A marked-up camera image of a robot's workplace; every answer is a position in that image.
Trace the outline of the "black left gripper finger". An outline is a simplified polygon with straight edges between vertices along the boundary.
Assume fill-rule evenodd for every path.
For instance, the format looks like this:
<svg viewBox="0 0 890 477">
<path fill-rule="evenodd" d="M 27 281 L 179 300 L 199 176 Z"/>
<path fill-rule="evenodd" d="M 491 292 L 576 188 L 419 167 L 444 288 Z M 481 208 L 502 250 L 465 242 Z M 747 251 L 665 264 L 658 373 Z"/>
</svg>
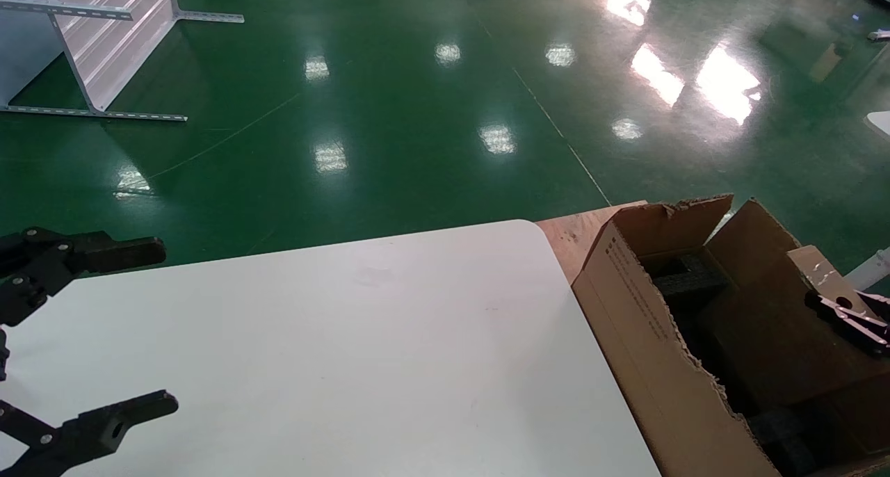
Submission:
<svg viewBox="0 0 890 477">
<path fill-rule="evenodd" d="M 162 264 L 158 237 L 115 241 L 105 231 L 76 235 L 29 227 L 1 238 L 1 323 L 16 326 L 80 275 Z"/>
<path fill-rule="evenodd" d="M 171 416 L 180 405 L 168 391 L 156 391 L 80 413 L 59 427 L 49 426 L 8 402 L 2 401 L 1 407 L 2 433 L 26 446 L 26 451 L 1 474 L 61 476 L 79 465 L 113 455 L 128 430 Z"/>
</svg>

